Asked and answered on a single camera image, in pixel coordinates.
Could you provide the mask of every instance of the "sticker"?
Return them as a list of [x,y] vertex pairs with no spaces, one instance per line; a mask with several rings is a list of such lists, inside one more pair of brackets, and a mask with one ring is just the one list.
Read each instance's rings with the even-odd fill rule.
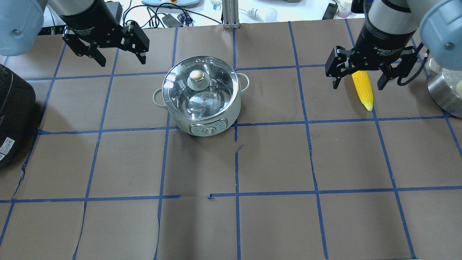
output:
[[3,153],[4,155],[8,155],[13,145],[14,145],[14,140],[7,137],[6,140],[3,142],[3,145],[0,147],[0,153]]

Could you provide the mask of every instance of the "light bulb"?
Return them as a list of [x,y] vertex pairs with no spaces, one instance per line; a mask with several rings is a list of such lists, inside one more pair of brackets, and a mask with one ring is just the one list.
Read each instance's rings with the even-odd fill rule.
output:
[[263,8],[263,9],[249,9],[247,14],[252,17],[256,17],[263,22],[272,23],[278,20],[278,12],[273,8]]

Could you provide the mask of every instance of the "white table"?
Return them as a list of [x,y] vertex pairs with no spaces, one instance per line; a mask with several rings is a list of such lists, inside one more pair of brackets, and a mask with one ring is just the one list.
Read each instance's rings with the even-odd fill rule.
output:
[[[125,11],[128,8],[130,0],[119,0]],[[239,0],[239,8],[250,9],[250,8],[274,8],[278,12],[278,21],[302,21],[302,20],[321,20],[324,12],[329,3],[333,3],[334,0],[301,0],[299,3],[287,3],[286,0]],[[133,0],[132,6],[141,5],[141,0]],[[173,17],[177,17],[181,10],[160,8],[160,12],[170,13]],[[216,11],[210,0],[201,0],[201,3],[190,9],[191,11],[198,12],[207,15],[215,20],[221,20],[221,11]],[[202,17],[197,14],[190,13],[191,18],[194,20],[194,26],[205,26],[205,25],[216,25],[217,23]],[[44,13],[43,26],[53,26],[51,16],[48,10]],[[352,13],[348,18],[363,18],[363,14]],[[64,24],[56,14],[54,14],[55,22],[57,25]],[[127,16],[127,20],[133,19],[140,25],[143,25],[148,21],[149,14],[146,8],[138,7],[130,11]],[[260,20],[247,16],[244,12],[239,13],[240,23],[260,23]]]

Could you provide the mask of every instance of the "yellow corn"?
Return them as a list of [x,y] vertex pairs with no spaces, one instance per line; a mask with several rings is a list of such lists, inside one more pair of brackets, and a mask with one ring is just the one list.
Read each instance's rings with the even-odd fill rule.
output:
[[367,71],[357,71],[353,73],[351,77],[353,78],[359,100],[361,100],[361,103],[367,110],[372,111],[374,95],[372,94],[371,80],[369,79]]

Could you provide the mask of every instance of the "glass lid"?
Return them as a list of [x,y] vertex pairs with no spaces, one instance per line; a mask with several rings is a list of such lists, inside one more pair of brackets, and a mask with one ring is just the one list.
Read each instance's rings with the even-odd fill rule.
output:
[[239,90],[237,75],[224,61],[198,56],[175,65],[166,75],[162,95],[167,107],[190,120],[206,120],[225,112]]

